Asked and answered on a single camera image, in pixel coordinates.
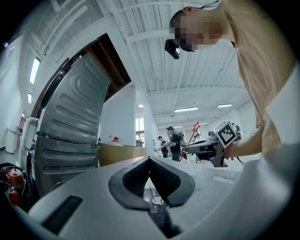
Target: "cardboard box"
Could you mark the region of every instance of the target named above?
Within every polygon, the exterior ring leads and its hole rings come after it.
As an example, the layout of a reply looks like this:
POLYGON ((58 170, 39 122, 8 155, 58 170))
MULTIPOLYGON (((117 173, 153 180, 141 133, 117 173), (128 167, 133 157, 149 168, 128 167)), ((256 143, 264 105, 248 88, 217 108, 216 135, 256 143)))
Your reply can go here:
POLYGON ((99 148, 99 166, 106 166, 127 159, 146 156, 146 148, 133 146, 116 146, 103 142, 98 142, 99 148))

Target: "black shirt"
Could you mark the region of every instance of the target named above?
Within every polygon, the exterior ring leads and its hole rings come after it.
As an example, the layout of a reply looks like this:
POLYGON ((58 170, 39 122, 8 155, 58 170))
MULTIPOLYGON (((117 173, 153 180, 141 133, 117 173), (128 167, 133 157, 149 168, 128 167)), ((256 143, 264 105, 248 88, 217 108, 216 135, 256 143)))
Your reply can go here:
MULTIPOLYGON (((160 146, 163 146, 164 144, 166 144, 166 141, 165 141, 165 140, 162 140, 160 146)), ((167 149, 166 147, 163 147, 163 148, 161 149, 161 152, 162 152, 162 153, 168 153, 168 149, 167 149)))
POLYGON ((173 133, 171 137, 171 142, 176 143, 174 147, 170 147, 172 153, 180 152, 180 136, 178 133, 173 133))

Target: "beige t-shirt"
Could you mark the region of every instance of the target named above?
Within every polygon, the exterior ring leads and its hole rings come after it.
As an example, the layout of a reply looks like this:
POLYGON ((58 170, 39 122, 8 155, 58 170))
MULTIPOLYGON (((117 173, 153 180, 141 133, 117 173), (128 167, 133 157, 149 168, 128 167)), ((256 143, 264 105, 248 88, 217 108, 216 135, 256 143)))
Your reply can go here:
POLYGON ((280 29, 256 3, 222 0, 220 4, 232 28, 240 75, 255 105, 256 128, 264 128, 264 154, 281 145, 266 109, 287 82, 296 58, 280 29))

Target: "ceiling light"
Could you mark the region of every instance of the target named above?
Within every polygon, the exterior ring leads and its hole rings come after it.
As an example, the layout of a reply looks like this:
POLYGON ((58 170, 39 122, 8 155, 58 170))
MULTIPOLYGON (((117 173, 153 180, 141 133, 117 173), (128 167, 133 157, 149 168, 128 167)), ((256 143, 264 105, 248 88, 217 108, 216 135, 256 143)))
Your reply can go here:
POLYGON ((28 93, 28 102, 31 104, 31 97, 32 95, 30 93, 28 93))
POLYGON ((184 108, 184 109, 177 109, 174 111, 174 113, 180 113, 180 112, 186 112, 186 111, 194 111, 198 110, 199 107, 190 107, 190 108, 184 108))
POLYGON ((219 105, 218 107, 230 107, 232 104, 224 104, 224 105, 219 105))
POLYGON ((38 72, 38 66, 41 63, 41 61, 37 58, 34 59, 33 64, 32 64, 32 69, 31 69, 31 74, 30 74, 30 82, 34 84, 36 80, 36 75, 38 72))

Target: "metal panel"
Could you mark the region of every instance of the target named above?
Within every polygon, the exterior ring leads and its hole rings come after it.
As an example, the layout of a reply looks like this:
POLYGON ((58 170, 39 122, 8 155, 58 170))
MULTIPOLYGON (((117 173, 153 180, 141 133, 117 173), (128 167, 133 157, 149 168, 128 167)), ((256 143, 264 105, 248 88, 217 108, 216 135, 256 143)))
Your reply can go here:
POLYGON ((37 137, 33 169, 40 197, 86 170, 98 167, 98 146, 37 137))
POLYGON ((67 140, 97 143, 108 76, 90 54, 66 74, 40 119, 39 131, 67 140))

